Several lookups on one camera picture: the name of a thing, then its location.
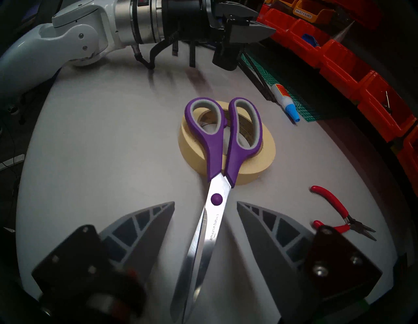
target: masking tape roll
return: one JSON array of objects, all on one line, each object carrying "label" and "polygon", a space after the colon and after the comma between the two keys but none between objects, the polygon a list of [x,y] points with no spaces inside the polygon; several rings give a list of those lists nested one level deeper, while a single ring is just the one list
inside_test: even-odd
[{"label": "masking tape roll", "polygon": [[[229,113],[228,113],[228,103],[223,101],[217,101],[222,109],[224,110],[225,117],[228,119],[229,126]],[[252,141],[252,123],[250,115],[245,111],[245,109],[238,107],[237,109],[239,119],[240,119],[240,134],[251,143]],[[197,108],[193,112],[195,120],[198,123],[204,122],[206,124],[215,123],[216,119],[212,112],[207,108]],[[267,129],[263,126],[263,143],[261,145],[260,151],[253,157],[244,161],[241,165],[240,171],[238,173],[238,178],[236,185],[247,184],[251,181],[257,179],[259,175],[267,169],[274,160],[276,155],[276,145],[273,140],[273,136]],[[206,159],[205,151],[200,142],[194,137],[193,133],[190,131],[186,119],[182,118],[180,133],[178,135],[178,145],[180,147],[180,152],[183,155],[186,162],[198,173],[206,175]],[[222,156],[222,171],[225,169],[227,157],[225,154]]]}]

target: blue tube cap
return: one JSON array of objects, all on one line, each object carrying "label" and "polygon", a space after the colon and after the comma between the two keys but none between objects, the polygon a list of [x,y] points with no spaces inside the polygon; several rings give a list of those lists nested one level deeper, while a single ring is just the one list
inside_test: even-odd
[{"label": "blue tube cap", "polygon": [[299,122],[301,120],[294,104],[287,105],[285,111],[290,117],[292,117],[294,122]]}]

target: green cutting mat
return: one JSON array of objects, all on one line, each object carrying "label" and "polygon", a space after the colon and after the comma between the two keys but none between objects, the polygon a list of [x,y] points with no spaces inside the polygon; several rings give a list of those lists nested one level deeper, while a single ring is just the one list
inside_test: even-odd
[{"label": "green cutting mat", "polygon": [[[298,93],[292,87],[290,87],[288,84],[286,84],[286,82],[283,79],[279,78],[278,76],[273,77],[263,66],[261,66],[259,64],[259,62],[256,61],[256,59],[254,57],[250,56],[248,53],[247,53],[247,55],[248,55],[248,57],[251,58],[254,65],[256,66],[256,68],[258,69],[258,71],[262,75],[263,79],[265,80],[265,82],[269,86],[272,86],[275,83],[279,83],[286,88],[290,97],[293,100],[293,103],[296,106],[296,110],[298,111],[299,115],[302,116],[302,118],[306,122],[314,122],[314,121],[317,121],[317,120],[324,120],[324,119],[335,118],[335,117],[340,117],[341,116],[340,112],[338,112],[338,111],[333,111],[333,110],[330,110],[330,111],[321,110],[321,111],[319,111],[319,110],[316,110],[315,108],[310,106],[301,96],[299,96]],[[245,56],[242,55],[241,58],[243,59],[245,64],[251,70],[253,70],[250,63],[246,60]]]}]

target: glue tube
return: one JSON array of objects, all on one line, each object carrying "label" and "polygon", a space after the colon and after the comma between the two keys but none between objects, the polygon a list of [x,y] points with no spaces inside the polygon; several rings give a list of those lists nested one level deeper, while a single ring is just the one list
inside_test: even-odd
[{"label": "glue tube", "polygon": [[295,104],[293,103],[292,98],[290,98],[285,87],[278,83],[273,84],[271,86],[271,92],[276,97],[277,102],[280,104],[280,106],[282,106],[286,113],[288,113],[289,116],[292,117],[294,122],[299,122],[301,119],[299,117],[298,112],[296,111]]}]

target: white table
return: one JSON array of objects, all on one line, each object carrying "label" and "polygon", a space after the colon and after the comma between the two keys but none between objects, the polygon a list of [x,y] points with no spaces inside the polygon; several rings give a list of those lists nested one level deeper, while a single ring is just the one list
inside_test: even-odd
[{"label": "white table", "polygon": [[[147,53],[151,46],[141,48]],[[41,293],[33,268],[77,227],[93,224],[100,232],[125,214],[175,201],[143,319],[171,323],[171,297],[207,190],[177,144],[184,107],[199,96],[227,102],[248,98],[272,133],[277,154],[258,180],[231,191],[190,323],[277,323],[279,312],[251,253],[236,201],[286,214],[307,228],[315,219],[341,225],[331,205],[308,190],[314,184],[333,192],[354,218],[377,231],[377,242],[354,231],[344,234],[383,271],[367,301],[392,287],[397,251],[411,246],[409,220],[402,218],[399,191],[390,189],[392,206],[379,190],[370,190],[379,168],[380,181],[396,185],[367,140],[349,120],[292,125],[239,69],[222,70],[212,64],[212,55],[196,48],[197,68],[190,68],[188,47],[180,43],[178,57],[171,56],[171,48],[164,50],[150,72],[126,48],[94,66],[62,69],[33,132],[18,197],[18,261],[30,295]],[[354,150],[338,139],[335,125],[339,131],[349,128],[343,137],[357,141]],[[366,155],[362,160],[353,155],[357,149]],[[397,224],[392,233],[387,219]]]}]

